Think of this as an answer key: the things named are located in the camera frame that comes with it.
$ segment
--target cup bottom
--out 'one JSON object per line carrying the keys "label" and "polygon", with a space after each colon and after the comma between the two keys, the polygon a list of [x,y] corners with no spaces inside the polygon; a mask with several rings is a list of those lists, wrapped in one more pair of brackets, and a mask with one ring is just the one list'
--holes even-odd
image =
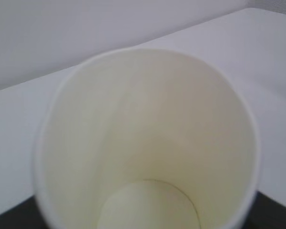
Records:
{"label": "cup bottom", "polygon": [[155,180],[128,184],[110,196],[97,229],[199,229],[191,200],[176,187]]}

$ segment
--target cup rim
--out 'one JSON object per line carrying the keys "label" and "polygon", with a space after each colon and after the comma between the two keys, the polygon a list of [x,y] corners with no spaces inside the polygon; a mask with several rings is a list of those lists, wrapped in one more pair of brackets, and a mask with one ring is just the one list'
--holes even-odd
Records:
{"label": "cup rim", "polygon": [[117,49],[109,52],[104,52],[101,54],[98,54],[96,56],[93,56],[84,62],[77,65],[66,78],[62,80],[58,88],[56,89],[56,92],[54,93],[47,109],[46,114],[41,121],[39,131],[37,132],[37,135],[35,137],[35,143],[34,143],[34,153],[32,157],[32,183],[33,183],[33,190],[36,198],[37,205],[41,211],[41,214],[43,215],[45,221],[49,224],[50,227],[53,229],[65,229],[63,223],[59,220],[59,217],[57,216],[56,212],[54,211],[50,200],[47,196],[47,188],[45,184],[45,179],[43,175],[42,170],[42,163],[41,163],[41,156],[42,156],[42,143],[43,143],[43,137],[44,133],[47,127],[47,124],[49,122],[49,119],[51,117],[51,114],[53,112],[54,106],[56,105],[56,102],[59,98],[59,95],[63,91],[65,85],[67,82],[77,75],[79,71],[81,71],[86,66],[90,65],[91,63],[98,61],[104,57],[118,54],[118,53],[125,53],[125,52],[133,52],[133,51],[158,51],[158,52],[167,52],[167,53],[173,53],[177,55],[183,55],[189,58],[194,59],[195,61],[202,62],[206,64],[208,67],[213,69],[215,72],[217,72],[223,79],[223,81],[233,90],[234,94],[236,95],[237,99],[240,101],[241,105],[244,107],[244,110],[248,116],[251,128],[253,130],[254,139],[255,139],[255,160],[254,160],[254,166],[253,166],[253,172],[251,177],[251,182],[247,187],[247,190],[245,191],[245,195],[243,197],[243,200],[237,209],[237,211],[231,216],[230,220],[223,226],[219,227],[218,229],[233,229],[235,226],[239,225],[243,222],[244,217],[246,217],[250,206],[253,203],[253,200],[255,198],[255,194],[257,192],[257,185],[260,177],[260,169],[261,169],[261,150],[260,150],[260,135],[258,131],[258,125],[256,122],[256,119],[251,111],[251,108],[247,104],[247,101],[243,98],[241,94],[237,92],[233,84],[230,82],[230,80],[226,77],[226,75],[223,73],[223,71],[218,70],[215,68],[212,64],[209,64],[208,62],[205,62],[204,60],[195,57],[194,55],[187,54],[181,51],[175,51],[170,49],[162,49],[162,48],[140,48],[140,47],[128,47],[123,49]]}

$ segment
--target table surface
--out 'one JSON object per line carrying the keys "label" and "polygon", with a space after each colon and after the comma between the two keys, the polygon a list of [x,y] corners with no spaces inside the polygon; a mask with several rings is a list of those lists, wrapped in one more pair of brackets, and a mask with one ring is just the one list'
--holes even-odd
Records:
{"label": "table surface", "polygon": [[[257,119],[259,190],[286,206],[286,15],[248,8],[139,46],[194,55],[228,78]],[[0,213],[33,195],[34,137],[53,93],[73,68],[0,91]]]}

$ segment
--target paper cup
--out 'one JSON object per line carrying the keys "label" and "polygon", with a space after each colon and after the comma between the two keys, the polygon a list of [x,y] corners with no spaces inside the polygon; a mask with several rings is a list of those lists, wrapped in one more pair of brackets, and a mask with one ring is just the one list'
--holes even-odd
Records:
{"label": "paper cup", "polygon": [[239,229],[259,157],[248,108],[218,71],[130,48],[62,83],[37,139],[34,185],[53,229]]}

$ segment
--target dark floor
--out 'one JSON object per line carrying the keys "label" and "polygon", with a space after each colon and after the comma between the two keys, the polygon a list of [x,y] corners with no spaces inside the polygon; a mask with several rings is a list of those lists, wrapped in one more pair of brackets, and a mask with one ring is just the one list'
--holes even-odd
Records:
{"label": "dark floor", "polygon": [[[0,229],[48,229],[34,197],[0,215]],[[258,193],[243,229],[286,229],[286,208]]]}

